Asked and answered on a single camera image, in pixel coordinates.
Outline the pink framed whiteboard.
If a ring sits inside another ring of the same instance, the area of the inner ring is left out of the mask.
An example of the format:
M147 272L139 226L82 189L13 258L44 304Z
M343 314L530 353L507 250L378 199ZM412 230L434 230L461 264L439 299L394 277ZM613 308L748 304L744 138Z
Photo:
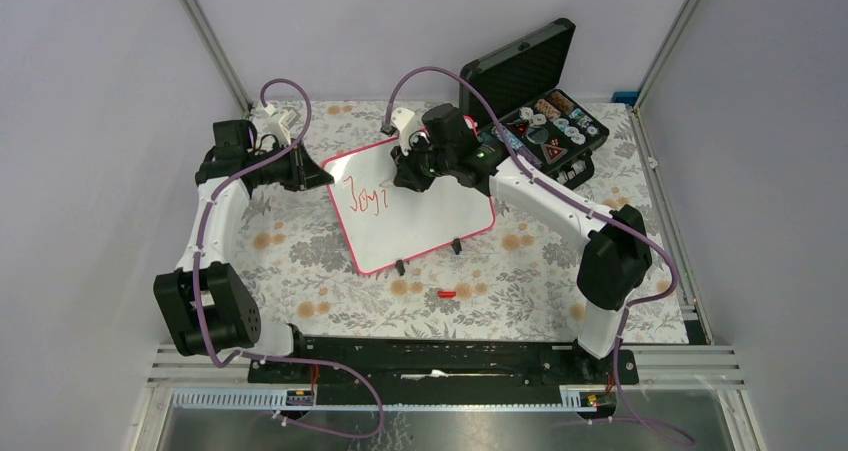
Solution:
M398 144L393 137L322 163L334 179L329 197L361 275L486 232L496 221L490 198L452 178L436 179L423 193L394 186L390 152Z

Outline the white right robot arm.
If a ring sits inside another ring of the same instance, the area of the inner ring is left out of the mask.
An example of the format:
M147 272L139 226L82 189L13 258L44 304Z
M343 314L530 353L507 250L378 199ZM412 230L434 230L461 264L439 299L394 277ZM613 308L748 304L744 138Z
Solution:
M641 213L631 206L614 210L594 203L539 173L506 139L479 137L451 104L423 115L396 108L387 113L382 130L399 140L391 152L394 186L423 193L436 180L451 177L464 188L518 207L577 249L576 284L587 304L577 335L582 349L573 367L589 383L607 376L625 302L652 265L642 241Z

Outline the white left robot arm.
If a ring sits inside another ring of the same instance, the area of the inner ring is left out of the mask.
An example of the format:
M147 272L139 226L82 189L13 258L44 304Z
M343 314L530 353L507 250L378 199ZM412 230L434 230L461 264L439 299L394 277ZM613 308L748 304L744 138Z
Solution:
M214 145L195 174L198 209L174 271L154 280L153 293L177 351L207 355L250 348L262 332L258 306L232 265L241 219L253 191L279 184L292 192L333 183L304 146L274 143L256 150L248 120L217 122Z

